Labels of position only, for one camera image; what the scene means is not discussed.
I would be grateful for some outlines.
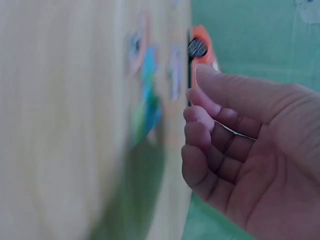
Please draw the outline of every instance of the hand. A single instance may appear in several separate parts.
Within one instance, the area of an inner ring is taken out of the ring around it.
[[[320,94],[205,65],[196,80],[183,113],[186,183],[259,240],[319,239]]]

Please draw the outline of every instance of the wooden surface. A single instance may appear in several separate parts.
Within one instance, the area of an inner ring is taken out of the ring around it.
[[[150,11],[151,41],[160,49],[165,156],[145,238],[181,238],[190,200],[180,148],[191,18],[188,0],[172,2],[0,0],[0,239],[84,239],[103,221],[130,171],[124,45],[142,10]],[[174,102],[172,45],[184,57]]]

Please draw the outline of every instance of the green background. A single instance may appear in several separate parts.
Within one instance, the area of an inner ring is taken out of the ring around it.
[[[320,25],[303,22],[294,0],[192,0],[192,16],[209,32],[223,72],[320,91]],[[183,240],[250,239],[192,196]]]

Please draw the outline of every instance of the finger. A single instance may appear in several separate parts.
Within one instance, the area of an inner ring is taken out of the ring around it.
[[[255,141],[234,134],[218,122],[213,124],[210,133],[210,129],[206,124],[208,124],[209,119],[212,118],[208,113],[197,110],[199,109],[191,107],[188,110],[189,112],[185,113],[186,117],[192,116],[198,119],[198,122],[188,122],[185,125],[184,133],[186,144],[197,146],[203,151],[206,151],[212,144],[226,157],[244,163]]]
[[[185,143],[199,148],[206,156],[209,169],[218,177],[235,183],[242,163],[223,155],[211,144],[208,130],[199,122],[187,123],[185,126]]]
[[[211,133],[211,143],[222,154],[244,163],[255,140],[237,135],[216,122]]]
[[[202,64],[197,65],[196,80],[215,103],[266,125],[309,93],[262,79],[219,73]]]
[[[186,95],[193,105],[201,106],[213,119],[231,130],[253,139],[258,138],[261,123],[214,103],[199,87],[189,89]]]
[[[225,214],[234,185],[209,170],[206,156],[199,148],[185,145],[181,155],[185,182],[203,201]]]
[[[184,119],[189,122],[203,123],[209,132],[212,132],[215,126],[215,121],[208,115],[206,110],[201,106],[189,106],[183,111]]]

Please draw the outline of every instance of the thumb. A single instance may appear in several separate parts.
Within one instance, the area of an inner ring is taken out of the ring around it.
[[[215,103],[266,125],[310,91],[295,84],[223,74],[203,64],[195,74],[200,88]]]

